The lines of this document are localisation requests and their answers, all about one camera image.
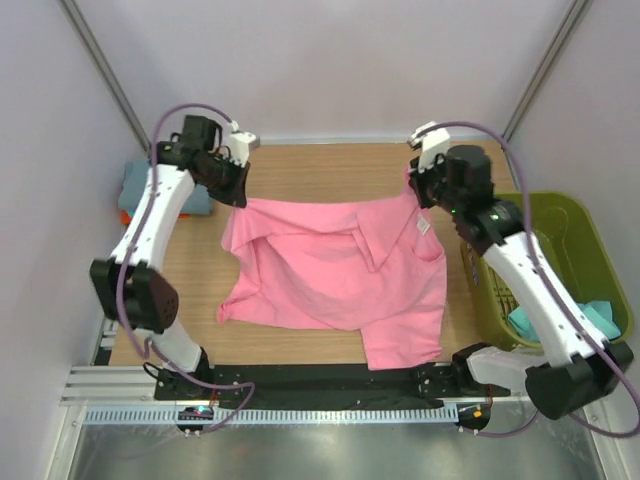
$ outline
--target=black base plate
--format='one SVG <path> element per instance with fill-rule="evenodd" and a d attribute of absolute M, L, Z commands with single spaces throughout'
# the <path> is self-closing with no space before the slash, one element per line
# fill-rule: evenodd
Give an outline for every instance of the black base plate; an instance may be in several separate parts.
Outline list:
<path fill-rule="evenodd" d="M 212 391 L 194 386 L 169 372 L 159 375 L 156 400 L 209 400 Z M 440 399 L 485 397 L 487 388 L 461 388 L 449 364 L 425 364 L 411 369 L 370 371 L 355 365 L 218 365 L 214 383 L 254 382 L 256 391 L 249 409 L 265 410 L 413 410 L 439 408 Z M 246 392 L 219 391 L 222 408 L 237 407 Z M 494 397 L 509 391 L 492 387 Z"/>

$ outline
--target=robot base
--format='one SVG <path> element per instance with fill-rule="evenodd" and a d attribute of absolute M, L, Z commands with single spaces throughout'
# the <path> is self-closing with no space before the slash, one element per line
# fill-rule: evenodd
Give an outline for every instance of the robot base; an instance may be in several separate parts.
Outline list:
<path fill-rule="evenodd" d="M 209 366 L 209 357 L 204 349 L 201 349 L 201 352 L 198 366 L 190 374 L 205 383 L 213 383 L 213 369 Z M 209 400 L 212 393 L 210 388 L 195 385 L 178 372 L 163 368 L 158 372 L 153 397 L 159 401 Z"/>

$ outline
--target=pink shirt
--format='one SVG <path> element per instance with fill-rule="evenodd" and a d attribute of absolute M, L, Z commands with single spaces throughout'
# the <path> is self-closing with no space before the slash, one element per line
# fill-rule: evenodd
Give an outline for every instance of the pink shirt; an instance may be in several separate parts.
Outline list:
<path fill-rule="evenodd" d="M 441 352 L 444 250 L 409 190 L 358 203 L 249 199 L 233 210 L 222 247 L 241 270 L 220 322 L 357 329 L 372 370 Z"/>

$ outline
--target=wooden table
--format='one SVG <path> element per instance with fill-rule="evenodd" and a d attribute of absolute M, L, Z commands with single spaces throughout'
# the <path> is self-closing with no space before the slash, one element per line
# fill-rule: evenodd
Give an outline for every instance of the wooden table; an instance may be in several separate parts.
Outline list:
<path fill-rule="evenodd" d="M 500 147 L 482 145 L 493 160 L 497 191 L 513 190 Z M 403 169 L 414 152 L 404 144 L 264 146 L 251 157 L 247 195 L 292 202 L 352 202 L 390 197 L 403 188 Z M 287 330 L 240 321 L 218 324 L 218 305 L 238 278 L 238 261 L 220 247 L 230 208 L 216 204 L 210 217 L 180 219 L 169 242 L 163 274 L 180 295 L 179 316 L 191 337 L 215 364 L 364 363 L 360 333 Z M 432 209 L 432 224 L 448 263 L 448 305 L 441 358 L 479 341 L 450 217 Z M 119 329 L 111 365 L 141 360 Z"/>

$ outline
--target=teal cloth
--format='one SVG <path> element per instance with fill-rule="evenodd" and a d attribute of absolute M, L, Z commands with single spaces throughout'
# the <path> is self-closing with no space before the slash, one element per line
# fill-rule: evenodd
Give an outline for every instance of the teal cloth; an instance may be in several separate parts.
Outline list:
<path fill-rule="evenodd" d="M 122 185 L 122 192 L 120 192 L 120 197 L 118 198 L 118 208 L 125 210 L 130 216 L 133 216 L 142 198 L 148 172 L 149 161 L 146 159 L 129 162 L 125 167 L 124 183 Z M 212 209 L 213 202 L 209 197 L 207 189 L 202 185 L 196 185 L 191 196 L 184 202 L 180 213 L 188 215 L 210 215 Z"/>
<path fill-rule="evenodd" d="M 620 329 L 613 322 L 613 311 L 611 310 L 610 302 L 594 300 L 587 304 L 579 303 L 578 307 L 580 307 L 585 317 L 587 317 L 598 330 L 604 333 L 609 340 L 618 338 L 621 335 Z M 531 321 L 522 307 L 516 308 L 509 314 L 509 323 L 511 323 L 511 326 L 513 326 L 521 338 L 531 342 L 540 341 L 538 334 L 533 329 L 533 325 L 531 325 Z"/>

